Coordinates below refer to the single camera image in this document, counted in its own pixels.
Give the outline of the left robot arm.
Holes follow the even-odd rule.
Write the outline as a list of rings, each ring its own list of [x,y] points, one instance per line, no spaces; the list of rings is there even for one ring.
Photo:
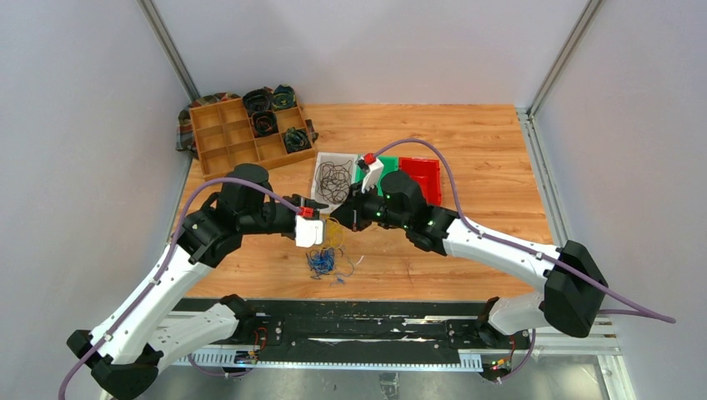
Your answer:
[[[67,345],[78,368],[116,399],[145,393],[176,360],[205,345],[230,338],[248,343],[255,317],[239,296],[229,295],[172,327],[160,323],[184,295],[207,277],[247,235],[280,234],[300,248],[323,242],[323,204],[274,192],[268,171],[238,165],[202,185],[208,199],[195,212],[182,210],[172,237],[153,269],[123,303],[90,330],[77,330]]]

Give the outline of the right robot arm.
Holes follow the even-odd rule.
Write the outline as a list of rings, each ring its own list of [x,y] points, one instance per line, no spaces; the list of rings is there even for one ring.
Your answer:
[[[534,292],[487,301],[476,333],[496,348],[509,335],[552,327],[574,338],[589,335],[607,284],[588,248],[575,241],[563,247],[529,242],[481,226],[459,212],[427,203],[418,183],[407,173],[385,175],[383,188],[362,190],[355,183],[332,217],[351,231],[373,223],[404,230],[418,249],[483,263],[517,277]]]

